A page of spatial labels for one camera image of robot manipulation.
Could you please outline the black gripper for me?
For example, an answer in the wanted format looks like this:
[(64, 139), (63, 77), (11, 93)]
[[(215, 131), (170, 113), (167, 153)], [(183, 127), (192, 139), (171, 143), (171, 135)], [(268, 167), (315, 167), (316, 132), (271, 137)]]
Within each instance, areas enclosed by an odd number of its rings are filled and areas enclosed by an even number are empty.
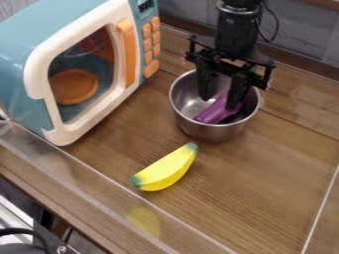
[(188, 41), (186, 60), (196, 66), (198, 91), (204, 101), (216, 94), (214, 79), (220, 74), (232, 81), (226, 104), (228, 109), (235, 109), (244, 100), (251, 86), (268, 89), (275, 61), (258, 48), (247, 50), (242, 56), (232, 56), (214, 48), (211, 37), (192, 34)]

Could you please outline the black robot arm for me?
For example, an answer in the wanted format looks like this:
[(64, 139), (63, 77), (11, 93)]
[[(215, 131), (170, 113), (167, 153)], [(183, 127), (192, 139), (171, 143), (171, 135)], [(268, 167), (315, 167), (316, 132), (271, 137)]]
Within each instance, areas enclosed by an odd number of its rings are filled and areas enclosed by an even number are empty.
[(264, 0), (218, 0), (218, 26), (214, 37), (191, 35), (186, 60), (195, 64), (198, 92), (203, 100), (216, 94), (215, 79), (231, 79), (224, 107), (235, 109), (250, 88), (268, 88), (275, 62), (256, 48)]

